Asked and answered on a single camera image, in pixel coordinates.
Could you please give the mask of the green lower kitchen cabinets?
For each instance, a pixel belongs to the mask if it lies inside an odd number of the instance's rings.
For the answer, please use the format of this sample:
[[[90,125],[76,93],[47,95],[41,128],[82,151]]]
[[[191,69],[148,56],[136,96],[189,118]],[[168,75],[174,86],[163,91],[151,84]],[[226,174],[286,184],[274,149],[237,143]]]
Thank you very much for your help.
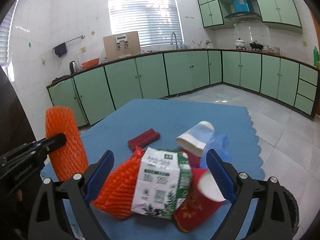
[[[245,50],[191,49],[142,54],[67,75],[47,87],[54,106],[93,125],[134,99],[171,98],[226,84],[260,94],[309,119],[319,104],[319,70],[287,57]]]

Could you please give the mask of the range hood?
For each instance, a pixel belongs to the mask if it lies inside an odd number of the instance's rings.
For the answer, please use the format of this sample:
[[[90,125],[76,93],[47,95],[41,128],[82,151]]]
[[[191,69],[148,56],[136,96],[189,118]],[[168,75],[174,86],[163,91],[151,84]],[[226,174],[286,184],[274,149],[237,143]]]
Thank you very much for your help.
[[[226,16],[225,19],[234,23],[262,21],[261,16],[255,12],[235,12]]]

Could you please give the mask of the chrome sink faucet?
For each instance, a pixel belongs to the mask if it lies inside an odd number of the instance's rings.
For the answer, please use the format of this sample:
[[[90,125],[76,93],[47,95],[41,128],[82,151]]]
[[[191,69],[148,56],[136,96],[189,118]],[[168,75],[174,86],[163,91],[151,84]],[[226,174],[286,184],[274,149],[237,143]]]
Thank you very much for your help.
[[[178,50],[177,37],[174,32],[171,33],[171,45],[174,45],[175,50]]]

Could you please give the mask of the brown cardboard box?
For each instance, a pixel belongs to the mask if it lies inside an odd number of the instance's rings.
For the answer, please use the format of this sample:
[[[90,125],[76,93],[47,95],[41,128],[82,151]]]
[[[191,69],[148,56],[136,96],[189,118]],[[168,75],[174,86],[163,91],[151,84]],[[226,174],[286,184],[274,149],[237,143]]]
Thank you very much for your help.
[[[107,62],[135,56],[141,52],[137,31],[103,37]]]

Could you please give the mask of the red paper cup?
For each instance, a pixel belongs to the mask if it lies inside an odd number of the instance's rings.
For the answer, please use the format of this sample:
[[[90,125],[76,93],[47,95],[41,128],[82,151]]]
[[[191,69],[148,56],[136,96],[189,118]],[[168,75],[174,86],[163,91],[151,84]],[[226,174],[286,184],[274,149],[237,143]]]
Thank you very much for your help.
[[[193,168],[191,171],[193,178],[187,198],[174,213],[177,226],[183,232],[198,228],[226,200],[208,169]]]

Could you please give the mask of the white blue paper cup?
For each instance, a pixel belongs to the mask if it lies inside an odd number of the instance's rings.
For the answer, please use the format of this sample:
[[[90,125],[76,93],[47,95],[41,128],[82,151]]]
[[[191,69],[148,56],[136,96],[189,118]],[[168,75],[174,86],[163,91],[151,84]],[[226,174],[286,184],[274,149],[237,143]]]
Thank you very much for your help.
[[[201,157],[207,142],[214,135],[214,126],[208,121],[201,121],[176,138],[181,148],[197,157]]]

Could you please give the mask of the white cooking pot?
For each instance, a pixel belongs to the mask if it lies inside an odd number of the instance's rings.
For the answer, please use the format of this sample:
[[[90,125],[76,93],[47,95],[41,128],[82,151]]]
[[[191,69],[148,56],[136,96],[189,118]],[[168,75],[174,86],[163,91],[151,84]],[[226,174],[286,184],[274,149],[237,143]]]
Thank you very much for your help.
[[[238,38],[235,41],[235,46],[236,46],[236,49],[246,50],[246,42],[244,40],[242,40],[241,38]]]

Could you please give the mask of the black electric kettle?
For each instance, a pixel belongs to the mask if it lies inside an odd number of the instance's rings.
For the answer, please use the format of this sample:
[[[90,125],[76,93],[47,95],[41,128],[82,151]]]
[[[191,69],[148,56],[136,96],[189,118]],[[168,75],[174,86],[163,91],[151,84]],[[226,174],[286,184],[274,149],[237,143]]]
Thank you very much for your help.
[[[71,74],[74,74],[74,73],[76,73],[78,71],[78,65],[76,64],[75,61],[71,61],[69,63],[69,70],[70,70]]]

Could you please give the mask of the metal towel rail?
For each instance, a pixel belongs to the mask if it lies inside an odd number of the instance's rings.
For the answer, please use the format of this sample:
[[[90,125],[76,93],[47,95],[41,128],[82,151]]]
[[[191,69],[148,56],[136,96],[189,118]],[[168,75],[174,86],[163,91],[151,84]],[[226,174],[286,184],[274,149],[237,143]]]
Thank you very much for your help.
[[[70,39],[68,41],[65,41],[65,43],[72,42],[72,41],[77,40],[77,39],[84,39],[84,38],[85,38],[85,35],[80,35],[78,37],[75,37],[75,38],[72,38],[72,39]]]

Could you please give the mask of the blue plastic bag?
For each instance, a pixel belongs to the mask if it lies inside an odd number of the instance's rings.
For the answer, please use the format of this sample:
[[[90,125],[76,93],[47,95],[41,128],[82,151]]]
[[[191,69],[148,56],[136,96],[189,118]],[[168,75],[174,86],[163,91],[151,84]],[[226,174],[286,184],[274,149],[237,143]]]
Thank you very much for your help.
[[[226,146],[228,145],[228,137],[225,134],[218,134],[218,135],[213,135],[208,142],[206,143],[200,163],[199,163],[199,168],[204,168],[208,169],[207,166],[207,161],[206,161],[206,154],[209,150],[215,150],[215,152],[219,155],[219,157],[222,159],[224,162],[231,162],[231,156],[229,152],[226,151]]]

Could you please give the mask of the green plastic bottle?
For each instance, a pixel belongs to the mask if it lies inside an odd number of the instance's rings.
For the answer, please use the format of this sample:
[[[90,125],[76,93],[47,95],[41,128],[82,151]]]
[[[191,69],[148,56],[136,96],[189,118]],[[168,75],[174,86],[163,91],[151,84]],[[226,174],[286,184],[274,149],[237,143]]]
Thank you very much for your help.
[[[316,68],[319,68],[319,51],[318,51],[317,47],[314,47],[314,49],[313,49],[313,65]]]

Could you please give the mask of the black wok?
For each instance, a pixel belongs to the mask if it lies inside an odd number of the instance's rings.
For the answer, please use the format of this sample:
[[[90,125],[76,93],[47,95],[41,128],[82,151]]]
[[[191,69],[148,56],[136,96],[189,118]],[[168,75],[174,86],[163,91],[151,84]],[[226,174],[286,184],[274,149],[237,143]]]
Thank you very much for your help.
[[[264,48],[264,46],[257,41],[253,41],[249,45],[253,51],[262,51]]]

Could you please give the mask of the dark towel on rail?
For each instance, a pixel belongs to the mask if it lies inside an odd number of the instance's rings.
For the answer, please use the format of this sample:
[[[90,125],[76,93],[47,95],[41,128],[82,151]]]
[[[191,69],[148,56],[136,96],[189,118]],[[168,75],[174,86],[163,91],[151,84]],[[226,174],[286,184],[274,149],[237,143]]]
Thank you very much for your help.
[[[62,57],[63,55],[67,54],[66,43],[63,42],[63,43],[59,44],[58,46],[54,47],[53,50],[54,50],[54,53],[56,56]]]

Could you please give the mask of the green white paper carton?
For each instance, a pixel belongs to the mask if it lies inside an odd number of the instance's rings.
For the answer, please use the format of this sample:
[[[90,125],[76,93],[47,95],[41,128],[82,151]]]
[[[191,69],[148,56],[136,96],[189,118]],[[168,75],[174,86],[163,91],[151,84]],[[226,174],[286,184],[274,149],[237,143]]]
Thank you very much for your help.
[[[171,219],[186,200],[192,177],[185,152],[147,148],[140,162],[131,211]]]

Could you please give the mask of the orange plastic basin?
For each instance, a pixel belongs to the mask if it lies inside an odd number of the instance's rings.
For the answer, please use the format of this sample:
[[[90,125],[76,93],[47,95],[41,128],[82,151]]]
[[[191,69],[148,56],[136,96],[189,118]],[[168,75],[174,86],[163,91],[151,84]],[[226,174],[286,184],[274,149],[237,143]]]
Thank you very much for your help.
[[[96,59],[88,60],[88,61],[82,63],[81,65],[84,69],[89,69],[89,68],[97,66],[99,64],[99,61],[100,61],[100,59],[96,58]]]

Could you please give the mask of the blue box above hood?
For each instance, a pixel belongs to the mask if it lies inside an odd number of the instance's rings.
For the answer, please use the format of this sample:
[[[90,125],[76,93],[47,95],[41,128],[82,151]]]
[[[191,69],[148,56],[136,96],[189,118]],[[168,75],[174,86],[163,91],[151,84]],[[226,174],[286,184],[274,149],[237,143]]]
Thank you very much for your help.
[[[250,12],[250,5],[248,0],[233,0],[233,7],[235,12]]]

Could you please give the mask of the white window blinds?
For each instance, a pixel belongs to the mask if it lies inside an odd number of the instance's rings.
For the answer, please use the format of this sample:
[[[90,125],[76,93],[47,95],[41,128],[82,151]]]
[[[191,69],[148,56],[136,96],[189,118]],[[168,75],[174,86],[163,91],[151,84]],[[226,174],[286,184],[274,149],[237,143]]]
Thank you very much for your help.
[[[108,9],[113,35],[137,31],[143,47],[171,43],[172,32],[184,42],[176,0],[108,0]]]

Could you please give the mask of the black trash bin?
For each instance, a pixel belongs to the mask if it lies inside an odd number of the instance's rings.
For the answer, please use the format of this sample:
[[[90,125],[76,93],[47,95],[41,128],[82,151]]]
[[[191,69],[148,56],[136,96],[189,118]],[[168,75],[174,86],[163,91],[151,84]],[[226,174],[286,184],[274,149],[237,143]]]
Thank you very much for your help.
[[[294,237],[299,229],[299,208],[298,203],[293,196],[293,194],[286,189],[285,187],[281,187],[283,189],[283,194],[287,203],[287,207],[289,210],[289,215],[291,219],[291,228],[292,228],[292,236]]]

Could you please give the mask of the dark red flat box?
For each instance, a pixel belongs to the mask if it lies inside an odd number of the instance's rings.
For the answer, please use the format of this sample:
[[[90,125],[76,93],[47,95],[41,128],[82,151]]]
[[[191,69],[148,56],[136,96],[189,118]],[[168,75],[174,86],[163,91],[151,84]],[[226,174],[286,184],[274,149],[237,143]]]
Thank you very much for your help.
[[[138,135],[137,137],[127,142],[129,148],[132,151],[136,150],[136,147],[143,148],[144,146],[158,140],[161,137],[160,133],[154,131],[152,128]]]

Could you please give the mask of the orange foam fruit net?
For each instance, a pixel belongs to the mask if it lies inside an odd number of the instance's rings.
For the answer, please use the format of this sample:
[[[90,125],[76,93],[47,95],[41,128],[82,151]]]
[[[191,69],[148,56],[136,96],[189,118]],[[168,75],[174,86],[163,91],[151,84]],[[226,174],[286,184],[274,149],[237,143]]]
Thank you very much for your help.
[[[64,181],[76,173],[83,174],[88,168],[88,160],[71,108],[51,107],[46,110],[45,121],[47,138],[59,133],[66,136],[66,143],[49,154],[57,179]]]

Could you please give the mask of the blue foam floor mat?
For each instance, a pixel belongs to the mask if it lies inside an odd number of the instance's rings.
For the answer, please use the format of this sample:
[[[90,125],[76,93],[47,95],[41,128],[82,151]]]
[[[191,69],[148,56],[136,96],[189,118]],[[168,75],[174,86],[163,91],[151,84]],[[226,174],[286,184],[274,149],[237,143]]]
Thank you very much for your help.
[[[148,129],[161,135],[151,147],[177,150],[176,138],[201,121],[210,122],[216,134],[227,135],[226,150],[237,171],[246,172],[254,179],[264,179],[259,139],[245,107],[136,99],[95,124],[81,135],[81,140],[89,163],[96,163],[107,150],[111,150],[114,164],[118,166],[132,154],[128,141]],[[172,220],[139,214],[121,220],[97,209],[94,214],[110,239],[210,239],[229,208],[230,203],[225,202],[203,224],[188,233],[182,232]]]

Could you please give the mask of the green upper wall cabinets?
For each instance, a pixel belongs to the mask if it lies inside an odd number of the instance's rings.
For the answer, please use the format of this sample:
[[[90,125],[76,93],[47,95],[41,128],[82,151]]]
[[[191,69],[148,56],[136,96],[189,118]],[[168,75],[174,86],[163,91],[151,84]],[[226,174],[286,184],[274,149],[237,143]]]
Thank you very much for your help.
[[[234,28],[237,23],[225,19],[235,13],[233,0],[197,0],[204,28],[218,30]],[[248,0],[250,12],[259,14],[268,28],[302,34],[302,24],[294,0]]]

